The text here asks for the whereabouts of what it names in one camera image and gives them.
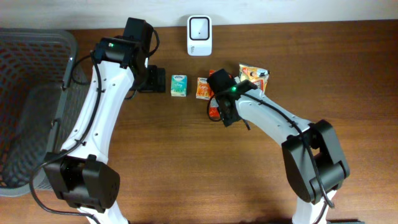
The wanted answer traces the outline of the red snack bag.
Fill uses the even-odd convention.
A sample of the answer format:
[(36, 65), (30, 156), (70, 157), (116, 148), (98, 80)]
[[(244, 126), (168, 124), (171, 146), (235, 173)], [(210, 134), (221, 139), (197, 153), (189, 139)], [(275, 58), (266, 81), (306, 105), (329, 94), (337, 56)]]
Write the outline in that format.
[[(209, 77), (215, 72), (215, 70), (209, 70)], [(214, 93), (213, 91), (210, 89), (210, 96), (213, 96)], [(212, 98), (211, 102), (210, 102), (210, 108), (209, 108), (209, 115), (211, 119), (220, 119), (220, 114), (218, 111), (218, 104), (217, 101), (214, 98)]]

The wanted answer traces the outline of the green tissue pack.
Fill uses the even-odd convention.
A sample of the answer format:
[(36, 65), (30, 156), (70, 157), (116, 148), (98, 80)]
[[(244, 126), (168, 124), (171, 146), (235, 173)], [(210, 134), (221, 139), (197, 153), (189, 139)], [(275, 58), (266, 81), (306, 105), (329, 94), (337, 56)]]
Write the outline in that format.
[(170, 94), (177, 97), (186, 97), (187, 95), (187, 76), (172, 75)]

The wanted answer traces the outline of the orange tissue pack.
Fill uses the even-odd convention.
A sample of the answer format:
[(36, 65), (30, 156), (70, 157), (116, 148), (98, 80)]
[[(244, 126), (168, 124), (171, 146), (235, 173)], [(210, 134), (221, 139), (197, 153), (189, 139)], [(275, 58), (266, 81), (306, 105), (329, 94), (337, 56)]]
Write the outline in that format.
[(206, 78), (199, 77), (197, 79), (196, 99), (209, 100), (212, 96), (212, 90), (207, 83)]

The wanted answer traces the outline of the cream snack bag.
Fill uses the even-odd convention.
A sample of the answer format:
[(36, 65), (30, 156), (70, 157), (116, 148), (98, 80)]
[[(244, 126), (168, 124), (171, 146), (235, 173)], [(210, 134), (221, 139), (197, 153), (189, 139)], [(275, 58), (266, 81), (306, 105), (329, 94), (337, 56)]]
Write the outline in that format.
[(269, 78), (269, 71), (264, 68), (259, 68), (244, 63), (239, 64), (239, 79), (241, 81), (249, 80), (257, 85), (263, 92), (266, 91), (267, 81)]

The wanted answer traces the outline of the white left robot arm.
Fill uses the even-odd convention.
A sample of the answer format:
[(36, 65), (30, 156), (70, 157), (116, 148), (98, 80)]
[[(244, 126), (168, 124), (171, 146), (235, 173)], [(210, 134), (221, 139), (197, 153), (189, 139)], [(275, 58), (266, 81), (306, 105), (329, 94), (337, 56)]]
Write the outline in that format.
[(90, 223), (128, 223), (116, 198), (120, 175), (108, 163), (111, 135), (122, 103), (133, 93), (165, 92), (165, 70), (149, 65), (157, 31), (128, 18), (122, 35), (103, 37), (91, 51), (90, 87), (71, 134), (60, 152), (48, 152), (38, 166), (56, 197)]

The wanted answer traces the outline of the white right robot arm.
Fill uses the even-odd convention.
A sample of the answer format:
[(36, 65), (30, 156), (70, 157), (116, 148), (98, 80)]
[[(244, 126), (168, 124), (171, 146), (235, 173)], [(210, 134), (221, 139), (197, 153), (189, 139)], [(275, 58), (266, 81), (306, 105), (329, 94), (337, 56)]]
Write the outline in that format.
[(350, 169), (333, 126), (313, 123), (283, 109), (249, 80), (221, 69), (207, 78), (225, 126), (243, 120), (264, 131), (282, 149), (285, 173), (297, 196), (292, 223), (326, 223), (331, 201)]

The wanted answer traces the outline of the white barcode scanner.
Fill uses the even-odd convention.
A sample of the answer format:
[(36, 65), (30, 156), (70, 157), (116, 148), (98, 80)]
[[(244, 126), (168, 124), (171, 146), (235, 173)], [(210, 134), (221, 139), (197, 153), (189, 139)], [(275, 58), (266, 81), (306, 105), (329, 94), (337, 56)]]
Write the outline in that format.
[(187, 19), (187, 53), (193, 57), (212, 54), (213, 34), (210, 16), (193, 15)]

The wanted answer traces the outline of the grey plastic mesh basket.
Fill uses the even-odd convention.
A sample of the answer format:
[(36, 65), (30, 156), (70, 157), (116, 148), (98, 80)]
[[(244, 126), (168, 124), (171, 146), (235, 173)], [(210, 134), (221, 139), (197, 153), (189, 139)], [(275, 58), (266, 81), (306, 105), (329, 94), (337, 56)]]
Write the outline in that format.
[(32, 171), (59, 152), (88, 93), (64, 30), (1, 29), (1, 196), (30, 192)]

